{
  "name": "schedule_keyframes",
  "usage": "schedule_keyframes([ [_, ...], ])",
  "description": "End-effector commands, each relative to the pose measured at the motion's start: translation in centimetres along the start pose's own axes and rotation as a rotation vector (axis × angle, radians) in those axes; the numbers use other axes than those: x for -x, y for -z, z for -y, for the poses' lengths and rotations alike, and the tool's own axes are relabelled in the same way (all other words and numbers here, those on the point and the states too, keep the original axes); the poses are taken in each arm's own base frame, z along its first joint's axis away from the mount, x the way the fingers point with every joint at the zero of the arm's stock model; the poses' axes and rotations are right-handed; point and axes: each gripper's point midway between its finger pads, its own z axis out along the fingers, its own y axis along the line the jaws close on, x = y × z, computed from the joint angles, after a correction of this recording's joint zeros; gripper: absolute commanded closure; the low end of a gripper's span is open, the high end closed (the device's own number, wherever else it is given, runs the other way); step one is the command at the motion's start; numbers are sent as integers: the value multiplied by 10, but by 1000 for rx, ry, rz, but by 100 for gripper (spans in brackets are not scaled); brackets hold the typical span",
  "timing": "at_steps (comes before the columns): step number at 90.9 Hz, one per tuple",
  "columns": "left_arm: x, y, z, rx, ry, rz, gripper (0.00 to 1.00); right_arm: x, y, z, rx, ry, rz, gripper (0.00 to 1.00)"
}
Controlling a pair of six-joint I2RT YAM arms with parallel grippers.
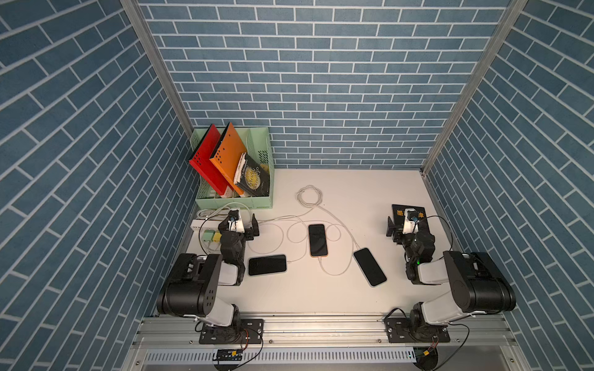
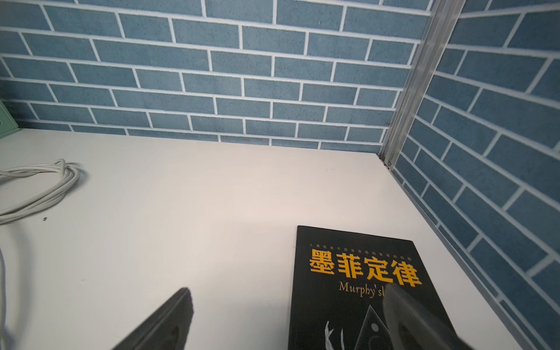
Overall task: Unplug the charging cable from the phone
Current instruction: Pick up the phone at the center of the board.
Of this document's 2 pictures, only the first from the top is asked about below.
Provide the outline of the phone with light blue case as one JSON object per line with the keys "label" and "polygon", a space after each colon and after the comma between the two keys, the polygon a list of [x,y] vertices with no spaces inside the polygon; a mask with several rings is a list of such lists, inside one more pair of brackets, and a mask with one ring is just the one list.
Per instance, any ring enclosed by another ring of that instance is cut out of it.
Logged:
{"label": "phone with light blue case", "polygon": [[286,272],[286,255],[277,254],[259,258],[250,258],[248,261],[248,274],[250,276],[272,275]]}

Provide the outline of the black phone dark case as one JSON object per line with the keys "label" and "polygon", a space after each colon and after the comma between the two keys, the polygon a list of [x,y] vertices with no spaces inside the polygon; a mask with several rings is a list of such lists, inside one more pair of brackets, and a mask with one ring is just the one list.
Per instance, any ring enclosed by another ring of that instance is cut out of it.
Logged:
{"label": "black phone dark case", "polygon": [[354,252],[354,259],[371,287],[377,287],[387,281],[387,277],[368,248]]}

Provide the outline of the phone with pink case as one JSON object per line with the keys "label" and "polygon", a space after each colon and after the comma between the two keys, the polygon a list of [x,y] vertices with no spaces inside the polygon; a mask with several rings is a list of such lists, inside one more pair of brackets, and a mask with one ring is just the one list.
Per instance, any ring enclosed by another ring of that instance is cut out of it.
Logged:
{"label": "phone with pink case", "polygon": [[308,226],[309,252],[313,258],[324,258],[328,255],[326,227],[323,224]]}

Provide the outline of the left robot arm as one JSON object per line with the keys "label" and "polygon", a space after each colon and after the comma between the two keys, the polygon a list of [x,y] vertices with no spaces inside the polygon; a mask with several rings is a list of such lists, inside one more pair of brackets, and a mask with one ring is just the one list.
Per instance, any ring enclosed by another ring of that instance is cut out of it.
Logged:
{"label": "left robot arm", "polygon": [[194,318],[210,329],[241,332],[238,306],[217,298],[220,286],[238,286],[246,271],[246,242],[259,235],[255,215],[244,225],[238,210],[231,210],[219,223],[221,250],[199,256],[180,254],[157,297],[157,312]]}

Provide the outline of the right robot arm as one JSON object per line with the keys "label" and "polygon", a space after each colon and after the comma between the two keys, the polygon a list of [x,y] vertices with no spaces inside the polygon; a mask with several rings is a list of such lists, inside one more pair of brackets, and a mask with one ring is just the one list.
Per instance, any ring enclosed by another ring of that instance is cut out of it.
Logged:
{"label": "right robot arm", "polygon": [[447,250],[435,260],[435,236],[422,229],[425,219],[388,218],[386,235],[405,251],[405,273],[416,285],[450,290],[433,300],[419,302],[409,314],[413,329],[446,327],[472,315],[510,312],[517,305],[514,289],[488,253]]}

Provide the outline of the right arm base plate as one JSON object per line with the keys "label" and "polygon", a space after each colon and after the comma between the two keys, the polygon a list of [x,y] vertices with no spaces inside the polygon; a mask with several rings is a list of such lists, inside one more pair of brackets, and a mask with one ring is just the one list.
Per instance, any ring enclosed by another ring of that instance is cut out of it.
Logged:
{"label": "right arm base plate", "polygon": [[394,317],[385,322],[389,343],[450,343],[446,326],[434,326],[410,318]]}

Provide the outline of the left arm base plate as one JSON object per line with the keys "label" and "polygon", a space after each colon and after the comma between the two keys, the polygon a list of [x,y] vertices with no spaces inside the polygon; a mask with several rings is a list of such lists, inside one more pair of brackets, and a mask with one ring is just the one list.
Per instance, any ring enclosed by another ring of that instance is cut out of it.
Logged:
{"label": "left arm base plate", "polygon": [[201,345],[261,344],[264,323],[261,318],[236,318],[229,326],[202,325],[196,331]]}

